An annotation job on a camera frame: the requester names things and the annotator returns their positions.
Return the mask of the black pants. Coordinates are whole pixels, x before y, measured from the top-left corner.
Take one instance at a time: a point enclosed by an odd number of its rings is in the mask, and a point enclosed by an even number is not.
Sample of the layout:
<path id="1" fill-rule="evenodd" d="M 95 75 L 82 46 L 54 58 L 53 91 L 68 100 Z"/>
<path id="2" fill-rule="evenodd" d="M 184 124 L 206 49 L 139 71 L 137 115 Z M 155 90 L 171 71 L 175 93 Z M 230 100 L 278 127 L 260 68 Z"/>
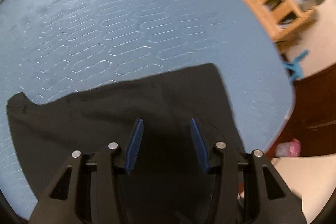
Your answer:
<path id="1" fill-rule="evenodd" d="M 210 145 L 223 141 L 244 151 L 213 64 L 72 93 L 45 105 L 18 93 L 8 100 L 6 112 L 19 162 L 37 198 L 73 151 L 89 154 L 120 143 L 142 119 L 134 171 L 120 176 L 130 223 L 206 221 L 214 177 L 199 166 L 192 119 Z"/>

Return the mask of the blue quilted mattress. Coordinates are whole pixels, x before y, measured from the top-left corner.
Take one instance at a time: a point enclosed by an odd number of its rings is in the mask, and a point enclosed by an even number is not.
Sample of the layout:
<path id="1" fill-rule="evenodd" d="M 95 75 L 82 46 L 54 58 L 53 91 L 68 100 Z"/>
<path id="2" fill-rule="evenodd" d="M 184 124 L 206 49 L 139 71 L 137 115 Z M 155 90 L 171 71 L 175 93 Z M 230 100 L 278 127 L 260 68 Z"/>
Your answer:
<path id="1" fill-rule="evenodd" d="M 294 95 L 274 43 L 242 0 L 4 0 L 1 2 L 1 191 L 28 218 L 37 202 L 6 117 L 34 103 L 202 63 L 224 79 L 246 151 L 268 150 Z"/>

